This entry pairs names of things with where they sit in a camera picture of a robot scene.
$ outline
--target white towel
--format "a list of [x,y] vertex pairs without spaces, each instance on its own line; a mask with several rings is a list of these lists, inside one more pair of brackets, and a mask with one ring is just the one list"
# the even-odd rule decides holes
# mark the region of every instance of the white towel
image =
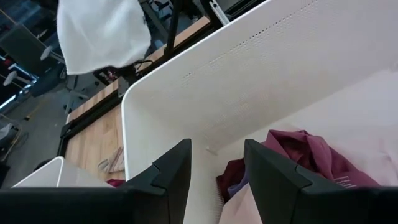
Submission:
[[150,45],[137,0],[60,0],[57,32],[68,75],[130,65]]

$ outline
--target office chair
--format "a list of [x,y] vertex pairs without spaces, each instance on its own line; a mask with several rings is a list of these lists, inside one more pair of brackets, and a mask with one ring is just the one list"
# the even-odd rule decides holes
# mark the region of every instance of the office chair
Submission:
[[0,47],[9,54],[16,63],[29,73],[37,75],[39,79],[32,85],[30,93],[33,97],[48,92],[66,89],[69,92],[68,103],[64,108],[70,111],[72,95],[79,98],[89,97],[75,91],[77,76],[67,76],[65,61],[62,56],[54,52],[54,47],[47,47],[37,39],[25,26],[18,24],[0,38]]

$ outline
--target white bin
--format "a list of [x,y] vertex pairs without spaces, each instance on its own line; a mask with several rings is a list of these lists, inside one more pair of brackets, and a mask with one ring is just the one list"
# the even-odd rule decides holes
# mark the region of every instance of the white bin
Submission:
[[122,102],[126,179],[193,143],[184,223],[217,223],[215,178],[246,138],[326,140],[398,123],[398,1],[268,0],[139,80]]
[[112,187],[58,156],[13,187]]

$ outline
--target wood surface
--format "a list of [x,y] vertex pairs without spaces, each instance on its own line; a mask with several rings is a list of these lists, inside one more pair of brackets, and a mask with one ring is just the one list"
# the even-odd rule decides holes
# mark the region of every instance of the wood surface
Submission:
[[[210,21],[202,17],[196,23],[185,29],[175,38],[174,45],[183,42],[187,37],[207,25]],[[146,60],[156,61],[163,56],[164,47],[157,49]],[[140,70],[149,66],[150,63],[143,63]],[[118,89],[118,81],[112,82],[105,89],[101,90],[86,103],[72,111],[67,118],[67,123],[78,118],[95,104]],[[68,143],[66,160],[76,166],[87,170],[89,173],[101,180],[125,179],[124,172],[104,174],[98,170],[98,163],[107,159],[118,147],[123,146],[123,134],[121,124],[121,105],[117,105],[93,124],[71,138]]]

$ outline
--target maroon fabric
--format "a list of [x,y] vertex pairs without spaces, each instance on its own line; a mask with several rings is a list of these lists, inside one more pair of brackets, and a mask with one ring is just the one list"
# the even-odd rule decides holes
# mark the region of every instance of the maroon fabric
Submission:
[[304,130],[270,130],[262,144],[344,187],[379,185],[332,149],[322,137],[312,136]]
[[120,185],[126,183],[125,180],[116,180],[116,179],[109,179],[106,182],[112,185],[113,187],[119,187]]
[[216,178],[217,186],[221,191],[221,195],[224,198],[224,203],[226,203],[229,199],[228,187],[232,185],[239,184],[244,175],[244,161],[243,159],[237,159],[233,161],[229,161],[224,174],[219,175]]

